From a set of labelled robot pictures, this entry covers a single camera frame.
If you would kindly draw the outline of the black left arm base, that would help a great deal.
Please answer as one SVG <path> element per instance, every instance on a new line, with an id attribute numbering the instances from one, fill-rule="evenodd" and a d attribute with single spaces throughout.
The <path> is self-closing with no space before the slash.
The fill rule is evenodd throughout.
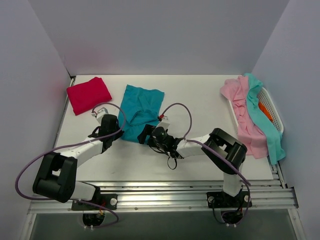
<path id="1" fill-rule="evenodd" d="M 118 204 L 118 195 L 115 193 L 101 194 L 92 200 L 74 200 L 71 205 L 72 211 L 93 211 L 103 210 L 116 210 Z"/>

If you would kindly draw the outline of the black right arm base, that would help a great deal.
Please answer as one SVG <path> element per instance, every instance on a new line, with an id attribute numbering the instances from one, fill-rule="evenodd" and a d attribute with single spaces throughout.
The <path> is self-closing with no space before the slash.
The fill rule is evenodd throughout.
<path id="1" fill-rule="evenodd" d="M 249 200 L 248 191 L 240 191 L 236 196 L 230 196 L 223 191 L 213 191 L 206 193 L 207 205 L 212 209 L 238 209 L 252 207 Z"/>

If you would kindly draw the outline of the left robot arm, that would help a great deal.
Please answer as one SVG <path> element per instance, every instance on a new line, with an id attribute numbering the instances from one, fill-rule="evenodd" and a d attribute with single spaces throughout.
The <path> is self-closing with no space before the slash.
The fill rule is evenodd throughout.
<path id="1" fill-rule="evenodd" d="M 35 194 L 65 203 L 82 200 L 90 210 L 100 206 L 100 188 L 76 180 L 77 168 L 91 158 L 104 153 L 113 141 L 124 133 L 118 118 L 105 114 L 99 118 L 100 125 L 85 139 L 85 144 L 67 150 L 52 151 L 44 155 L 32 190 Z"/>

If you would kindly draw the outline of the teal t shirt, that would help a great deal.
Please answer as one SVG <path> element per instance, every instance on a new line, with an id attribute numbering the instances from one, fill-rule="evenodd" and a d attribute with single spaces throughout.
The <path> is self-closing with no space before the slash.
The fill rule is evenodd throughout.
<path id="1" fill-rule="evenodd" d="M 124 125 L 123 141 L 138 143 L 138 135 L 146 124 L 156 126 L 165 93 L 158 89 L 144 89 L 127 85 L 124 91 L 118 123 Z"/>

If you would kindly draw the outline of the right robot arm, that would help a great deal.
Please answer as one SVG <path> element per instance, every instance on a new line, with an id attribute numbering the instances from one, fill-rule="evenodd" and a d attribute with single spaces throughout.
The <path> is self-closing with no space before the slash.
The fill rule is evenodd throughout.
<path id="1" fill-rule="evenodd" d="M 147 144 L 174 160 L 207 156 L 223 172 L 223 203 L 230 207 L 238 203 L 242 182 L 249 183 L 241 173 L 247 147 L 220 128 L 201 137 L 184 139 L 169 135 L 169 126 L 146 124 L 137 136 L 139 144 Z"/>

